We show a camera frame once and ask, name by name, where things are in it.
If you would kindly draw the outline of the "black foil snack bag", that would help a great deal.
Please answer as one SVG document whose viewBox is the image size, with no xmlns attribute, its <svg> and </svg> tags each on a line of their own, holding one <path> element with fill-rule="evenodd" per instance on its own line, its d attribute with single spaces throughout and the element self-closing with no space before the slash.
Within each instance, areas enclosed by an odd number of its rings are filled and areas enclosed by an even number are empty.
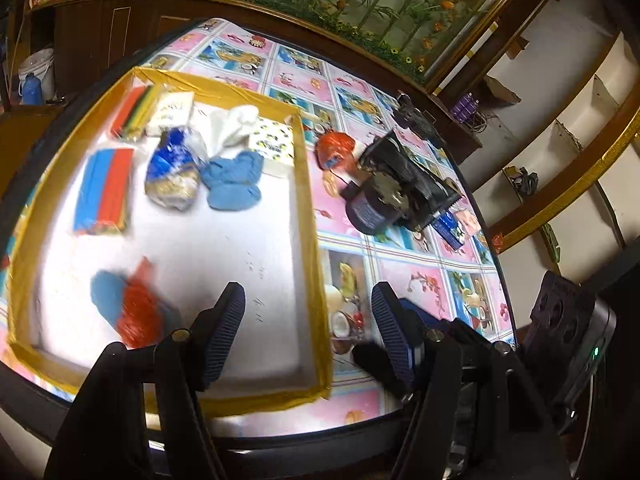
<svg viewBox="0 0 640 480">
<path fill-rule="evenodd" d="M 400 212 L 400 224 L 414 232 L 422 231 L 461 198 L 453 186 L 408 156 L 394 130 L 377 136 L 364 149 L 358 167 L 393 181 L 388 193 L 392 206 Z"/>
</svg>

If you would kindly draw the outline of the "blue red cloth pack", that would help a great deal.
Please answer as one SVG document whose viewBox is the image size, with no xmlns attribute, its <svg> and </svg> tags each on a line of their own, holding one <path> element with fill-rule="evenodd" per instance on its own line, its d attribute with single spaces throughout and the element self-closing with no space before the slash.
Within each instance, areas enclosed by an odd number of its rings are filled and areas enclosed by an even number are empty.
<svg viewBox="0 0 640 480">
<path fill-rule="evenodd" d="M 133 163 L 133 148 L 102 148 L 89 157 L 75 207 L 75 234 L 114 234 L 125 229 Z"/>
</svg>

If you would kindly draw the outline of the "blue Vinda tissue pack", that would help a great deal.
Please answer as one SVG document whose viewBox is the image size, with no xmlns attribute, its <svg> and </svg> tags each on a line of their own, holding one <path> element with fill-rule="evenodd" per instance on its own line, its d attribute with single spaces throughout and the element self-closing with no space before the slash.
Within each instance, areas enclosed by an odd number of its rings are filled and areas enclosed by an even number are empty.
<svg viewBox="0 0 640 480">
<path fill-rule="evenodd" d="M 207 161 L 206 145 L 198 132 L 189 126 L 165 130 L 146 170 L 145 195 L 164 208 L 190 209 Z"/>
</svg>

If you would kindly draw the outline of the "blue cloth glove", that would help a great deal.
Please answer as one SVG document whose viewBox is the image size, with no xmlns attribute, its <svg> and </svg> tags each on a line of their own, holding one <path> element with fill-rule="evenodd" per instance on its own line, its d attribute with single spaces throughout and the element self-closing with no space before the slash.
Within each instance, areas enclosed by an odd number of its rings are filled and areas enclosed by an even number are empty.
<svg viewBox="0 0 640 480">
<path fill-rule="evenodd" d="M 256 206 L 262 199 L 258 182 L 263 169 L 262 155 L 249 150 L 235 158 L 212 158 L 201 168 L 208 206 L 219 211 L 243 211 Z"/>
</svg>

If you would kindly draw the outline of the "orange plastic bag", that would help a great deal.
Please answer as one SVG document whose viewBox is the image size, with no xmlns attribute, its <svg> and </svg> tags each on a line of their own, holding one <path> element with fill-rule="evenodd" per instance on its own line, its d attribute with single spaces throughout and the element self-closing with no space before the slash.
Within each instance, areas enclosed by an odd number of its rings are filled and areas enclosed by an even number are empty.
<svg viewBox="0 0 640 480">
<path fill-rule="evenodd" d="M 314 146 L 316 159 L 322 170 L 345 169 L 354 162 L 356 141 L 347 133 L 330 131 Z"/>
</svg>

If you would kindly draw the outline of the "white noodle packet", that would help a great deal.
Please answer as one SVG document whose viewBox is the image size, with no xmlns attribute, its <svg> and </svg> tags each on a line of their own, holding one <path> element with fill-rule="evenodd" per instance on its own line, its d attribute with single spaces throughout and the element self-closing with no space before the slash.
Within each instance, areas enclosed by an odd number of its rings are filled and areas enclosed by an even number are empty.
<svg viewBox="0 0 640 480">
<path fill-rule="evenodd" d="M 154 138 L 171 128 L 186 126 L 191 117 L 193 98 L 193 92 L 164 92 L 145 125 L 145 135 Z"/>
</svg>

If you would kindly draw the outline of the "white cotton pad bundle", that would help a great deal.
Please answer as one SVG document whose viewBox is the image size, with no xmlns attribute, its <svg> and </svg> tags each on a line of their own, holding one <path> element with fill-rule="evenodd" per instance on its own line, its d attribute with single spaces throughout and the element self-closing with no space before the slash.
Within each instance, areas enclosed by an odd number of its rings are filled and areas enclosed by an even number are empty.
<svg viewBox="0 0 640 480">
<path fill-rule="evenodd" d="M 257 124 L 259 110 L 254 105 L 240 105 L 224 110 L 213 105 L 195 102 L 189 126 L 202 138 L 208 158 L 217 156 L 224 148 L 240 143 L 247 131 Z"/>
</svg>

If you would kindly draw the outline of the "colourful patterned tablecloth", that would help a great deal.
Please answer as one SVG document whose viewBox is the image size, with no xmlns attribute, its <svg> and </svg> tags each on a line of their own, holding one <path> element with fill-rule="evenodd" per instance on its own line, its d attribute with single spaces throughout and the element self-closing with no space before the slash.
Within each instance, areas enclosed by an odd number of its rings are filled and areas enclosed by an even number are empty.
<svg viewBox="0 0 640 480">
<path fill-rule="evenodd" d="M 409 299 L 435 318 L 465 322 L 492 341 L 513 340 L 514 328 L 500 269 L 480 229 L 480 211 L 469 195 L 463 195 L 451 213 L 452 220 L 462 229 L 464 240 L 460 248 L 451 247 L 429 226 L 416 232 L 389 226 L 381 234 L 366 235 L 348 220 L 340 194 L 356 180 L 356 174 L 347 169 L 322 170 L 314 146 L 323 133 L 338 131 L 351 136 L 356 150 L 362 151 L 377 136 L 394 130 L 411 159 L 441 179 L 457 181 L 458 173 L 446 152 L 397 127 L 390 116 L 396 101 L 388 94 L 320 58 L 259 37 L 222 18 L 212 18 L 115 64 L 97 84 L 78 96 L 15 179 L 1 208 L 2 219 L 10 225 L 9 237 L 2 247 L 1 272 L 1 363 L 7 378 L 38 387 L 49 400 L 59 404 L 69 404 L 79 391 L 68 393 L 42 379 L 24 367 L 8 345 L 6 283 L 10 258 L 18 225 L 54 153 L 79 118 L 135 67 L 191 74 L 256 92 L 295 107 L 302 121 L 328 311 L 331 390 L 325 398 L 286 410 L 212 416 L 202 407 L 214 434 L 240 438 L 308 434 L 397 410 L 396 396 L 387 393 L 352 358 L 357 344 L 381 341 L 370 299 L 372 288 L 379 282 L 390 284 L 396 296 Z M 115 139 L 110 133 L 114 118 L 108 125 L 107 144 L 102 148 L 135 149 L 137 145 L 151 144 L 151 159 L 160 136 L 144 134 L 138 142 Z M 152 337 L 190 325 L 183 325 L 180 314 L 152 291 L 151 274 L 152 264 L 142 261 L 128 276 L 101 271 L 91 280 L 91 300 L 114 328 L 117 338 L 113 342 L 122 340 L 118 320 L 120 304 L 125 299 L 157 301 Z"/>
</svg>

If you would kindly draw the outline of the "black electric motor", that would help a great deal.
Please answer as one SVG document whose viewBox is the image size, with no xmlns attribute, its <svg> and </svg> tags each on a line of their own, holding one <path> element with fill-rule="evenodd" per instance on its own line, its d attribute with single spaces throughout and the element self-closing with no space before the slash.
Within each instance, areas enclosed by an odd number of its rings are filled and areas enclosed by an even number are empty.
<svg viewBox="0 0 640 480">
<path fill-rule="evenodd" d="M 383 233 L 409 211 L 408 197 L 400 184 L 382 172 L 372 172 L 360 185 L 349 182 L 340 194 L 348 220 L 366 235 Z"/>
</svg>

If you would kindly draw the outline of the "yellow cardboard tray box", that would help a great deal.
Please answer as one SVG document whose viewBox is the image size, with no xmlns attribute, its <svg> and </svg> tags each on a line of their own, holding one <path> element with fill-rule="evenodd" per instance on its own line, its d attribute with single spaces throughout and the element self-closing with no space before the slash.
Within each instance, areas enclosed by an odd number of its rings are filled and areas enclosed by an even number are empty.
<svg viewBox="0 0 640 480">
<path fill-rule="evenodd" d="M 127 225 L 120 234 L 77 235 L 74 209 L 90 155 L 129 89 L 161 84 L 203 104 L 255 105 L 293 131 L 291 165 L 268 164 L 262 198 L 241 212 L 209 208 L 204 194 L 186 211 L 144 192 L 151 144 L 137 145 L 129 175 Z M 116 340 L 90 283 L 101 271 L 128 276 L 152 264 L 151 288 L 189 325 L 227 284 L 239 283 L 246 310 L 220 378 L 201 397 L 212 416 L 286 410 L 329 395 L 328 311 L 314 225 L 302 121 L 295 107 L 222 82 L 149 67 L 119 78 L 79 118 L 43 171 L 18 225 L 10 258 L 6 341 L 36 375 L 76 393 L 104 347 Z"/>
</svg>

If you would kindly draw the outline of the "purple bottles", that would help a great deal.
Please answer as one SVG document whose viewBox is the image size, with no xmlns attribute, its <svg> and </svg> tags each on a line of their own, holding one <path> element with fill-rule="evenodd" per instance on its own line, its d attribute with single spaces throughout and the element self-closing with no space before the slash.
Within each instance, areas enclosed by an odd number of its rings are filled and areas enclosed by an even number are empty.
<svg viewBox="0 0 640 480">
<path fill-rule="evenodd" d="M 466 122 L 477 112 L 479 102 L 472 92 L 465 93 L 450 108 L 450 114 L 457 122 Z"/>
</svg>

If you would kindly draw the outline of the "black clamp device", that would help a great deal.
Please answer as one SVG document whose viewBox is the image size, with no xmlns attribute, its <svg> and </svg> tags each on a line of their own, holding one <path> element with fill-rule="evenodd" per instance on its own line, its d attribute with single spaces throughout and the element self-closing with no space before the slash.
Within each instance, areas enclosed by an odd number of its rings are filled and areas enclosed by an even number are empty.
<svg viewBox="0 0 640 480">
<path fill-rule="evenodd" d="M 407 93 L 399 92 L 396 101 L 398 105 L 393 111 L 393 118 L 401 128 L 409 129 L 422 140 L 430 141 L 435 148 L 446 145 L 433 123 L 414 106 Z"/>
</svg>

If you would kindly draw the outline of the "white plastic bucket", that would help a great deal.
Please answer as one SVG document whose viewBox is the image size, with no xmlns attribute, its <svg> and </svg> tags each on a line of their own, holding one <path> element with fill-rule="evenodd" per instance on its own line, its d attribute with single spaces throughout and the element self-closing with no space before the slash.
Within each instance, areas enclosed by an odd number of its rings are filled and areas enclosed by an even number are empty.
<svg viewBox="0 0 640 480">
<path fill-rule="evenodd" d="M 43 105 L 55 98 L 54 50 L 42 49 L 20 65 L 18 95 L 23 105 Z"/>
</svg>

